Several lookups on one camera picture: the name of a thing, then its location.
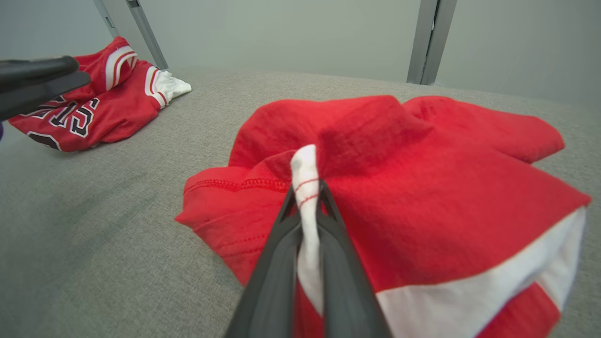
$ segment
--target shirt sleeve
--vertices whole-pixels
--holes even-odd
[[[559,132],[537,117],[496,111],[442,96],[416,97],[403,106],[439,130],[470,138],[526,163],[564,148]]]

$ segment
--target white sleeve trim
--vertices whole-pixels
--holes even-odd
[[[136,54],[130,46],[123,46],[118,48],[113,53],[109,55],[106,59],[105,65],[105,81],[106,81],[106,90],[110,90],[112,87],[119,84],[120,76],[121,76],[121,66],[124,62],[131,62],[136,58],[138,54]]]
[[[475,337],[507,301],[534,282],[561,310],[576,273],[585,214],[584,207],[572,212],[515,256],[481,274],[378,292],[393,335]]]
[[[172,77],[170,72],[161,71],[156,67],[149,67],[146,72],[144,91],[146,95],[155,98],[161,108],[164,108],[169,105],[173,98],[192,91],[192,86]]]

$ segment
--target gray wall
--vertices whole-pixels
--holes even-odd
[[[601,1],[457,0],[445,87],[601,105]]]
[[[405,82],[420,0],[141,0],[170,67]]]
[[[92,0],[2,0],[0,59],[85,55],[112,37]]]

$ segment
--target jersey number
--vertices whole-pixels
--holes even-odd
[[[72,113],[75,107],[77,107],[77,102],[72,101],[63,109],[60,109],[55,115],[53,115],[49,122],[55,127],[67,128],[67,122],[69,120],[69,116],[71,116],[69,131],[75,135],[86,137],[88,136],[88,126],[90,123],[92,123],[94,111],[96,110],[99,102],[100,100],[95,97],[79,107],[75,113]]]

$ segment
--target white trim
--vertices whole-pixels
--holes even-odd
[[[576,211],[572,231],[560,248],[553,261],[537,279],[538,285],[551,298],[555,306],[562,311],[572,288],[578,268],[578,256],[587,213],[582,207]]]
[[[319,174],[314,144],[300,148],[290,161],[292,187],[300,212],[303,240],[297,262],[297,276],[313,307],[323,314],[323,279],[317,234]]]
[[[537,279],[546,285],[544,290],[551,290],[550,298],[562,304],[573,276],[552,283],[559,277],[552,272],[559,272],[560,265],[571,274],[575,272],[577,259],[573,255],[578,255],[585,213],[584,207],[572,212],[522,251],[481,274],[378,292],[377,299],[393,335],[475,337],[508,300]]]
[[[113,74],[115,73],[115,68],[119,67],[119,69],[120,69],[123,62],[126,59],[129,59],[130,57],[123,58],[121,60],[119,60],[119,58],[129,52],[133,52],[133,49],[130,46],[123,46],[121,48],[118,48],[113,53],[111,53],[109,55],[109,57],[106,59],[105,80],[106,80],[106,90],[107,91],[113,87],[113,82],[114,82]],[[135,57],[137,55],[138,54],[133,53],[133,54],[131,54],[131,57]],[[117,83],[119,83],[118,80],[119,80],[120,75],[121,75],[121,72],[117,72]]]

